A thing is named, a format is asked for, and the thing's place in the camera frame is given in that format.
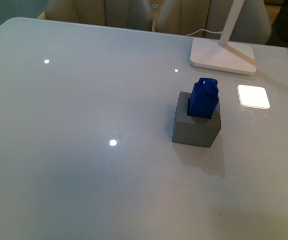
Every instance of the glowing square light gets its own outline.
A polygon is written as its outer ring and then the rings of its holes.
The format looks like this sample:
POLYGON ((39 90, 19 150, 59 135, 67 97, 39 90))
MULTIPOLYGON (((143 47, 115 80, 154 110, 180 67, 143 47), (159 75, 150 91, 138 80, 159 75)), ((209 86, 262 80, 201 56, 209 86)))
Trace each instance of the glowing square light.
POLYGON ((266 90, 263 87, 238 85, 240 104, 244 107, 257 109, 269 109, 269 101, 266 90))

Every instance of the white desk lamp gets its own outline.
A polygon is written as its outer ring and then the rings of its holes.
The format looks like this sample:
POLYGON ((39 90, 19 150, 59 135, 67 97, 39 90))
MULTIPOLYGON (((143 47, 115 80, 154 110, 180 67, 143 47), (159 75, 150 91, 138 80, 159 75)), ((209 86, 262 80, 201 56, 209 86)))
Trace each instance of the white desk lamp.
POLYGON ((253 49, 241 43, 228 43, 244 2, 245 0, 234 0, 219 42, 194 38, 190 55, 192 65, 247 75, 256 72, 253 49))

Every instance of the chair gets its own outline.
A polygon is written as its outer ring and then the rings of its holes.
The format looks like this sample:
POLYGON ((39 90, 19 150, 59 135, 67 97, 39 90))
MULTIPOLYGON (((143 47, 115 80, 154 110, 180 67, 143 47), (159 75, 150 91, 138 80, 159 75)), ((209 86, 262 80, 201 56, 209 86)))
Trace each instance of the chair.
POLYGON ((267 5, 282 5, 284 0, 264 0, 267 5))
MULTIPOLYGON (((164 0, 156 32, 187 35, 199 29, 222 31, 233 0, 164 0)), ((263 0, 246 0, 231 40, 265 44, 271 24, 263 0)), ((219 39, 220 35, 200 31, 196 37, 219 39)))
POLYGON ((152 30, 149 0, 49 0, 48 20, 152 30))

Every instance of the gray wall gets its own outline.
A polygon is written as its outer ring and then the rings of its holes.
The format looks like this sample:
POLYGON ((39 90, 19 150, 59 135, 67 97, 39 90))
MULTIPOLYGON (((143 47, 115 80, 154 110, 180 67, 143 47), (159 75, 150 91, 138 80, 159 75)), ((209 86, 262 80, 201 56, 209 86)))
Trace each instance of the gray wall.
POLYGON ((15 17, 37 18, 47 0, 0 0, 0 25, 15 17))

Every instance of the lamp base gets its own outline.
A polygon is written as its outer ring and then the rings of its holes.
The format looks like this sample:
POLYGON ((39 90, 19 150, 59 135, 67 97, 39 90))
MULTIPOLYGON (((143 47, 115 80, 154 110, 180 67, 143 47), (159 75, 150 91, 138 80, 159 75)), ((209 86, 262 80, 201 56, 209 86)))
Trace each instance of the lamp base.
POLYGON ((252 75, 256 72, 253 49, 242 43, 228 42, 225 47, 218 41, 194 38, 191 64, 198 67, 252 75))

